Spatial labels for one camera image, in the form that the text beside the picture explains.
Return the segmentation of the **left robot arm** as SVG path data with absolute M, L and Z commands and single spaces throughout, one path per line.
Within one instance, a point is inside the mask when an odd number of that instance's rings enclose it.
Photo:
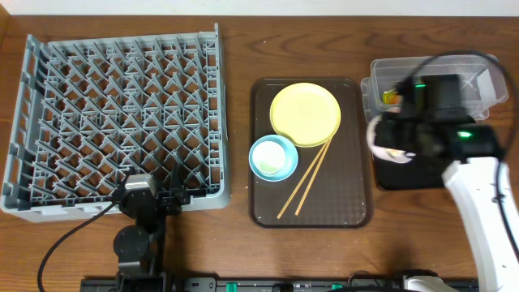
M 172 276 L 163 270 L 166 218 L 182 212 L 188 193 L 177 166 L 167 178 L 168 182 L 160 182 L 131 168 L 112 194 L 118 209 L 135 220 L 114 238 L 116 291 L 175 290 Z

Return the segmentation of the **green snack wrapper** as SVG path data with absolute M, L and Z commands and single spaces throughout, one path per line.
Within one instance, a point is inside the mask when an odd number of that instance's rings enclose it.
M 401 95 L 392 89 L 383 93 L 381 101 L 385 105 L 397 105 L 401 102 Z

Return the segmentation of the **light blue bowl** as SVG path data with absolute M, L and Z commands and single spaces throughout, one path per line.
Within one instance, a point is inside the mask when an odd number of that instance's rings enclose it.
M 252 166 L 252 159 L 251 159 L 252 150 L 258 143 L 260 143 L 262 141 L 275 141 L 275 142 L 279 143 L 285 150 L 285 155 L 286 155 L 285 166 L 278 173 L 274 174 L 273 176 L 262 175 Z M 280 181 L 287 179 L 296 170 L 296 168 L 298 166 L 298 150 L 296 149 L 296 147 L 293 145 L 293 143 L 291 141 L 289 141 L 287 138 L 285 138 L 281 135 L 266 135 L 266 136 L 259 138 L 258 140 L 256 140 L 253 143 L 253 145 L 251 146 L 251 149 L 249 151 L 248 161 L 249 161 L 249 166 L 250 166 L 252 172 L 258 178 L 260 178 L 264 181 L 267 181 L 267 182 L 273 182 L 273 183 L 280 182 Z

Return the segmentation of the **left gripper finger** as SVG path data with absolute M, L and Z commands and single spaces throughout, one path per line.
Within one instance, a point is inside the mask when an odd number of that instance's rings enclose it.
M 123 172 L 123 178 L 122 178 L 121 182 L 119 183 L 120 190 L 123 190 L 123 191 L 125 190 L 125 185 L 127 183 L 128 178 L 134 174 L 135 174 L 135 168 L 133 166 L 129 167 L 127 170 L 125 170 Z
M 182 179 L 180 177 L 180 172 L 179 172 L 179 166 L 177 163 L 174 163 L 173 168 L 170 171 L 169 190 L 170 191 L 185 191 L 185 187 L 182 183 Z

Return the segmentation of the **pink bowl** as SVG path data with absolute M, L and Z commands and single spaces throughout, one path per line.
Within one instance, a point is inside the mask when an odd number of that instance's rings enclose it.
M 416 154 L 392 148 L 383 148 L 375 145 L 375 126 L 381 121 L 381 116 L 373 118 L 367 126 L 367 145 L 374 157 L 378 157 L 384 161 L 390 161 L 397 164 L 406 164 L 411 162 Z

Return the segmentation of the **yellow plate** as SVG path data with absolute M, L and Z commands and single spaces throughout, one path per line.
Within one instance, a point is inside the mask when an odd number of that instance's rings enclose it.
M 269 118 L 273 130 L 295 146 L 324 144 L 338 131 L 341 108 L 326 88 L 296 83 L 283 88 L 272 100 Z

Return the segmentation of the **white cup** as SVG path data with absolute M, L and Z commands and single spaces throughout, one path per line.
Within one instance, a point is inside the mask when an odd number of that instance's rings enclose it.
M 262 175 L 273 176 L 286 161 L 285 150 L 275 141 L 262 141 L 252 150 L 252 166 Z

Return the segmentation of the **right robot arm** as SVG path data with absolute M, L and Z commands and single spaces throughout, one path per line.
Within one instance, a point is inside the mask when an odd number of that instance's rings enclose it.
M 494 130 L 468 114 L 457 75 L 409 76 L 395 90 L 400 104 L 369 122 L 372 154 L 398 164 L 416 157 L 440 164 L 469 239 L 479 289 L 516 291 L 518 211 Z

